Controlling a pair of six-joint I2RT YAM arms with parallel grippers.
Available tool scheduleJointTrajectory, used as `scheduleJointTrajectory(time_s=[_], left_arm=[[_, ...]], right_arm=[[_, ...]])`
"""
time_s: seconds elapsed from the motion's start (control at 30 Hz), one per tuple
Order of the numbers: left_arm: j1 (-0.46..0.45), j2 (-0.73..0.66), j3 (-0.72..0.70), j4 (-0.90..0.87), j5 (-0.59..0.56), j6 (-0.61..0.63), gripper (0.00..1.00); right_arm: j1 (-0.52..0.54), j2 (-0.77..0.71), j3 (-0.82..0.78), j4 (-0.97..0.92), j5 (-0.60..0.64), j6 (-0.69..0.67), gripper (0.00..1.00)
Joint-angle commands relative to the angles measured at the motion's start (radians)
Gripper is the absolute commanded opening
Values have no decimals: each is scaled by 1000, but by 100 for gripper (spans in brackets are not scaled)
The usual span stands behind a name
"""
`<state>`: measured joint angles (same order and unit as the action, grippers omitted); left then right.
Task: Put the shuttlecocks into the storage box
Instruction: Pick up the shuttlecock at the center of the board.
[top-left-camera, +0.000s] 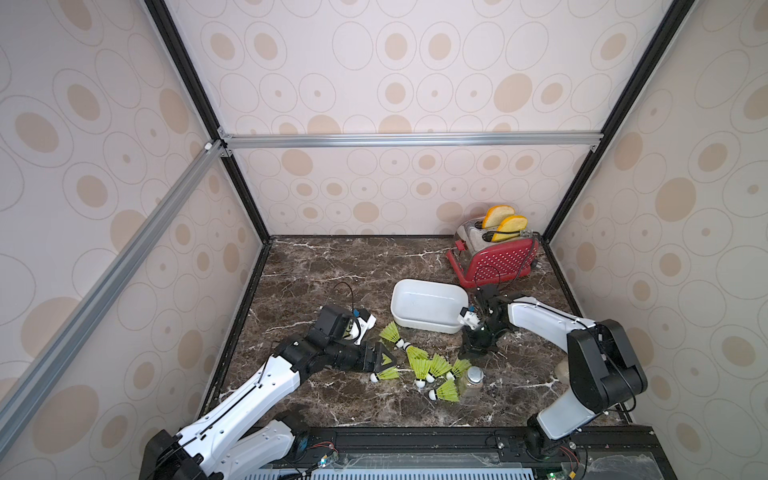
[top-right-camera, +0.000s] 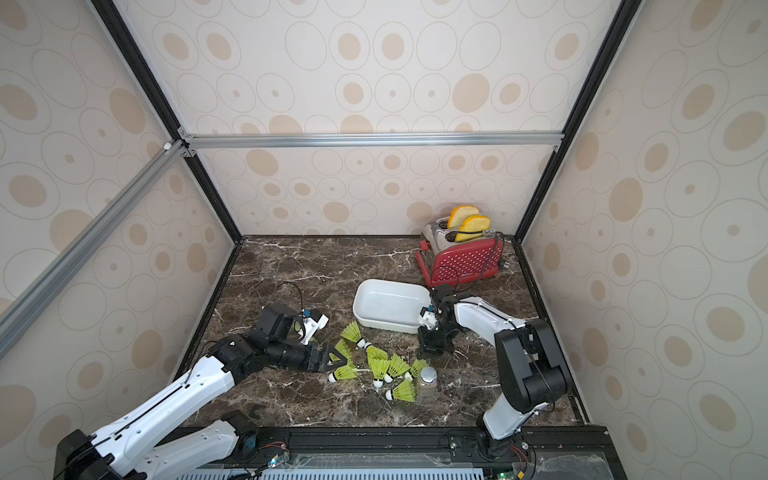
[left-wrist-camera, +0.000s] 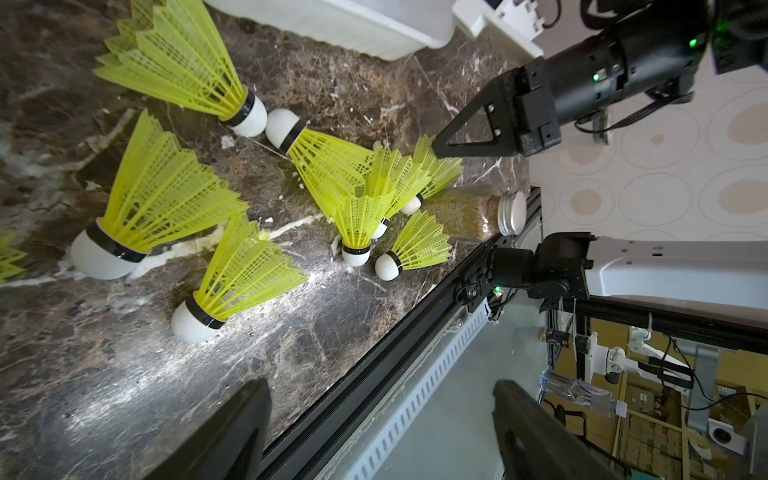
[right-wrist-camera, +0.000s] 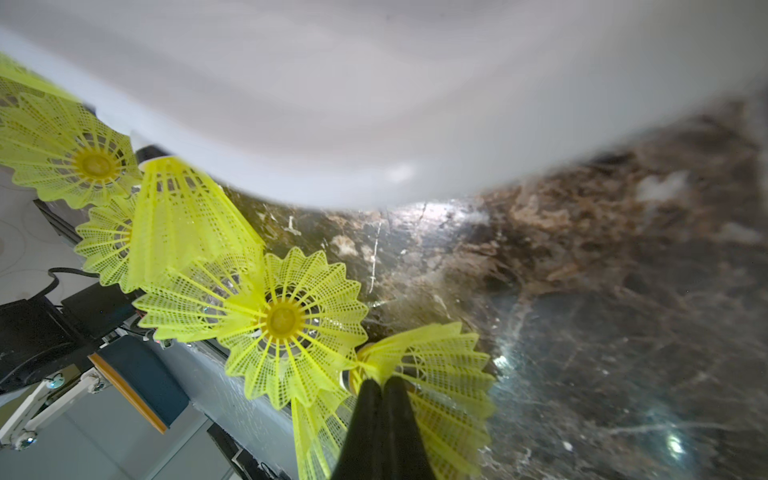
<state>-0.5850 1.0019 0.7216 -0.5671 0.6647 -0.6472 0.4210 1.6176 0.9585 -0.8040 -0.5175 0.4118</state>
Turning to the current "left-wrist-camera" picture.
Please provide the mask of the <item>yellow shuttlecock two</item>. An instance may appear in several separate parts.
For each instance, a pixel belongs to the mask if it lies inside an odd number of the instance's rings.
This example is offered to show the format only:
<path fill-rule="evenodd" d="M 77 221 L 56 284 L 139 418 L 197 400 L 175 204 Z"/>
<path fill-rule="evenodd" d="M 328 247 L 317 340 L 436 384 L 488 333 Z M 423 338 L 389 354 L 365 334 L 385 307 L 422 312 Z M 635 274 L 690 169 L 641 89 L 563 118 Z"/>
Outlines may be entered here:
<path fill-rule="evenodd" d="M 143 95 L 216 116 L 237 135 L 267 126 L 263 102 L 236 72 L 202 1 L 132 1 L 94 73 Z"/>

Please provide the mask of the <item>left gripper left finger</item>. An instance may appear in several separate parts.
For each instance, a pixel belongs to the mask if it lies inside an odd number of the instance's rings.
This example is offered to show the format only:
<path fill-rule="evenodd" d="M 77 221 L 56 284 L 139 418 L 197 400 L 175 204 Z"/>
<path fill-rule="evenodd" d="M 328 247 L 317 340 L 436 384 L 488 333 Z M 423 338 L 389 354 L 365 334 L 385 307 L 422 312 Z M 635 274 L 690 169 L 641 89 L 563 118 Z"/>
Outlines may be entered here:
<path fill-rule="evenodd" d="M 266 379 L 247 381 L 149 479 L 256 479 L 272 400 Z"/>

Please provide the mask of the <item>yellow shuttlecock eight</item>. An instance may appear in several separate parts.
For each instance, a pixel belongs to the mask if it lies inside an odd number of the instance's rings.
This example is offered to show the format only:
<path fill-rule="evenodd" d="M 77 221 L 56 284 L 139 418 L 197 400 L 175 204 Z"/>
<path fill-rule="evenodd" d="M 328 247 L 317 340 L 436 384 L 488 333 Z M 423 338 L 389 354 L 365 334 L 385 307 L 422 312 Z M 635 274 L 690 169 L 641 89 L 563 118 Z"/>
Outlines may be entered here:
<path fill-rule="evenodd" d="M 379 279 L 391 281 L 406 270 L 442 264 L 451 257 L 451 251 L 449 235 L 443 231 L 436 216 L 417 211 L 393 247 L 377 259 L 375 273 Z"/>

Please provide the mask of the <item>yellow shuttlecock three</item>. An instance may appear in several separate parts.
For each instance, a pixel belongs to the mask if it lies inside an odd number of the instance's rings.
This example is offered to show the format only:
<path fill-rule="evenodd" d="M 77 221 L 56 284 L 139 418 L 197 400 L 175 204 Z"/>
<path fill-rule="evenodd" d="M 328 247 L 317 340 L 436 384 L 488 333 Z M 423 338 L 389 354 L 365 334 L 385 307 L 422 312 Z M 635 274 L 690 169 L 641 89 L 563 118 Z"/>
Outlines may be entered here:
<path fill-rule="evenodd" d="M 153 248 L 219 225 L 247 209 L 227 181 L 144 110 L 105 213 L 73 241 L 71 261 L 89 278 L 117 279 L 135 270 Z"/>

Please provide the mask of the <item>yellow shuttlecock nine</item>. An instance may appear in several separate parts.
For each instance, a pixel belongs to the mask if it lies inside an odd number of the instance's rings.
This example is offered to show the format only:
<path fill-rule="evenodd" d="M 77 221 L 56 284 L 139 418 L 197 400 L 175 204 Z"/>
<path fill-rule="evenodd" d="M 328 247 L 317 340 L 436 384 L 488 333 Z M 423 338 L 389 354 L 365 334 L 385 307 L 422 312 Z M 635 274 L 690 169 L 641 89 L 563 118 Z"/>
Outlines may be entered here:
<path fill-rule="evenodd" d="M 15 235 L 11 231 L 1 231 L 0 281 L 2 284 L 24 271 L 20 262 L 27 256 L 15 244 Z"/>

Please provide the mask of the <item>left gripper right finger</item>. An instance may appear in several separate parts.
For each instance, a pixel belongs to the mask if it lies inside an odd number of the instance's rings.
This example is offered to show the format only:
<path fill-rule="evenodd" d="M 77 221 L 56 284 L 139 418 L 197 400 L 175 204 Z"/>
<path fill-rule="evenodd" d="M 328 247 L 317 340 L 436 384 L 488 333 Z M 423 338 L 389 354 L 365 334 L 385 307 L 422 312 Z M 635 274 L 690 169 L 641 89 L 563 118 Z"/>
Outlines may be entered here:
<path fill-rule="evenodd" d="M 618 479 L 518 383 L 493 389 L 494 428 L 506 479 Z"/>

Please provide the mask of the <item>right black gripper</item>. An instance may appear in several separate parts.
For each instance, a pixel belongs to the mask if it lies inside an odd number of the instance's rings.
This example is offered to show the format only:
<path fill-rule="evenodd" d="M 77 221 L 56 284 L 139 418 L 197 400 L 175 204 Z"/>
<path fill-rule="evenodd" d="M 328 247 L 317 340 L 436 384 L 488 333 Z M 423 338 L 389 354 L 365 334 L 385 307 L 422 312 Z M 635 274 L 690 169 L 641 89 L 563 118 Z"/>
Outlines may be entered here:
<path fill-rule="evenodd" d="M 607 28 L 518 68 L 515 86 L 511 76 L 488 82 L 436 136 L 433 150 L 438 158 L 530 157 L 559 144 L 563 125 L 581 128 L 610 105 L 647 95 L 650 105 L 589 131 L 629 126 L 693 98 L 706 40 L 705 28 L 689 23 Z"/>

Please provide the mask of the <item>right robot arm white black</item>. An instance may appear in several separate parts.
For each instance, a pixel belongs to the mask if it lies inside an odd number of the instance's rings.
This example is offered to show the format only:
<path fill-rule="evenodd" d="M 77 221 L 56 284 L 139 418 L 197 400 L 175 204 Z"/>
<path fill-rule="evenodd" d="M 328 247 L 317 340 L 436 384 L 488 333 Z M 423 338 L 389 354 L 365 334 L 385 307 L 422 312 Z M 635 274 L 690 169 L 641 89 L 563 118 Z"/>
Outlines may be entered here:
<path fill-rule="evenodd" d="M 591 37 L 551 57 L 534 40 L 544 26 L 531 1 L 457 1 L 457 25 L 497 32 L 518 66 L 489 81 L 438 134 L 441 157 L 531 157 L 558 145 L 561 129 L 603 136 L 693 98 L 706 52 L 718 73 L 767 63 L 763 1 L 584 1 Z M 490 242 L 478 280 L 564 300 L 585 316 L 755 353 L 767 328 L 746 319 L 642 307 L 640 297 L 731 307 L 767 306 L 763 241 L 630 241 L 554 233 L 535 250 Z"/>

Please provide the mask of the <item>yellow shuttlecock four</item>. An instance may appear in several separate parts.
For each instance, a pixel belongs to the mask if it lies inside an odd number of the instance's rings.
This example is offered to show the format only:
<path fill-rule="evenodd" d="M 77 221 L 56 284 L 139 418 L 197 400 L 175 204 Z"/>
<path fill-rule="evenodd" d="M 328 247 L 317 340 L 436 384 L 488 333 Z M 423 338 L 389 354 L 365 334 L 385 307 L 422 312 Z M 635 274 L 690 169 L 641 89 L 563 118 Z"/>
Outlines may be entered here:
<path fill-rule="evenodd" d="M 307 276 L 256 222 L 236 215 L 227 223 L 201 286 L 174 311 L 172 333 L 186 344 L 205 341 L 230 317 L 306 281 Z"/>

